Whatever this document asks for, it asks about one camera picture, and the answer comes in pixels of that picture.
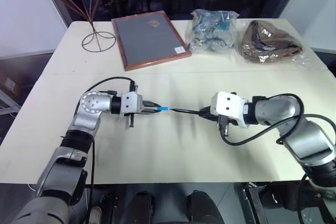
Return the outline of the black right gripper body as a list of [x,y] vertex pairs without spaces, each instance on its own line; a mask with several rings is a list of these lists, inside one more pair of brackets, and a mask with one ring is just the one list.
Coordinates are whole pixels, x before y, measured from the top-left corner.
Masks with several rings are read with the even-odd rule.
[[229,125],[236,125],[236,120],[213,111],[210,111],[210,114],[212,117],[217,119],[218,130],[220,131],[220,134],[223,136],[228,136]]

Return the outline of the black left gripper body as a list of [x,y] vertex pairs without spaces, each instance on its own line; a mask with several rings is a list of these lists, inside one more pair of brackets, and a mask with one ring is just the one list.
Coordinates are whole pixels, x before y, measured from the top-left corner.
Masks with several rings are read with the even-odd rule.
[[134,127],[134,119],[136,114],[146,114],[146,106],[144,101],[128,101],[125,104],[125,117],[129,118],[129,127]]

